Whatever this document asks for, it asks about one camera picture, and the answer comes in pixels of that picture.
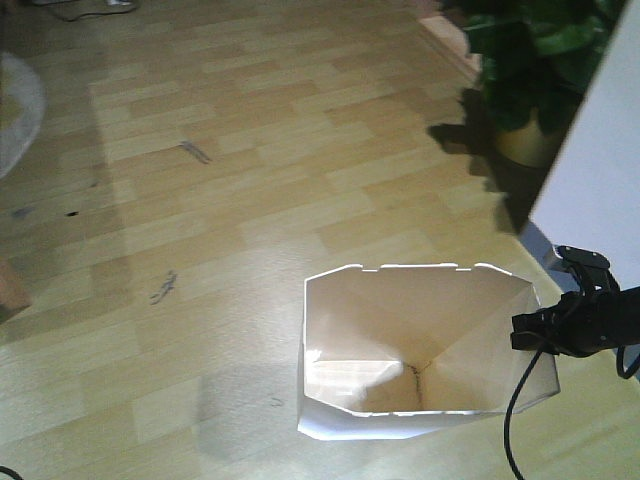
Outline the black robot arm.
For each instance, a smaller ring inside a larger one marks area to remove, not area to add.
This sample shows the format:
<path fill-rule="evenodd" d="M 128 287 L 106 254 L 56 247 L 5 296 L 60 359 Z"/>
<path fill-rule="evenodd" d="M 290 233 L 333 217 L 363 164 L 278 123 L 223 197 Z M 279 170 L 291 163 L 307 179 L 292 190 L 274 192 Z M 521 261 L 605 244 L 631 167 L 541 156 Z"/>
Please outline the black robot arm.
<path fill-rule="evenodd" d="M 511 347 L 585 358 L 639 343 L 639 289 L 566 292 L 557 304 L 512 317 Z"/>

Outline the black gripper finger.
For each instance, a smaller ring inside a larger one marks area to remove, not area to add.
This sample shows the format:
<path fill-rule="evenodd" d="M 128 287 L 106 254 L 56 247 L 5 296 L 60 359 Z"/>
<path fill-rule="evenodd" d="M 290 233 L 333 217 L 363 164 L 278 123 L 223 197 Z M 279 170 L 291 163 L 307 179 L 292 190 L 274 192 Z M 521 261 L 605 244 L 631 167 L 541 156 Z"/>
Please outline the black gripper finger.
<path fill-rule="evenodd" d="M 543 310 L 514 315 L 511 323 L 512 332 L 510 334 L 510 342 L 514 350 L 555 351 L 555 347 L 549 340 L 549 325 L 546 322 L 545 312 Z"/>

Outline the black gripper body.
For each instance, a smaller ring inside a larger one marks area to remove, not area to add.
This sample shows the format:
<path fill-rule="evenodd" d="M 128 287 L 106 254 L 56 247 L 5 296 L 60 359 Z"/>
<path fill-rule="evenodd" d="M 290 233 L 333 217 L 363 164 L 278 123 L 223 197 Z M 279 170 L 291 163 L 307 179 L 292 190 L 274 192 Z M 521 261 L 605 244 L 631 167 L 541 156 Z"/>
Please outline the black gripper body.
<path fill-rule="evenodd" d="M 559 354 L 589 357 L 603 350 L 618 348 L 614 337 L 612 312 L 614 297 L 597 295 L 588 300 L 578 292 L 566 292 L 549 308 L 551 343 Z"/>

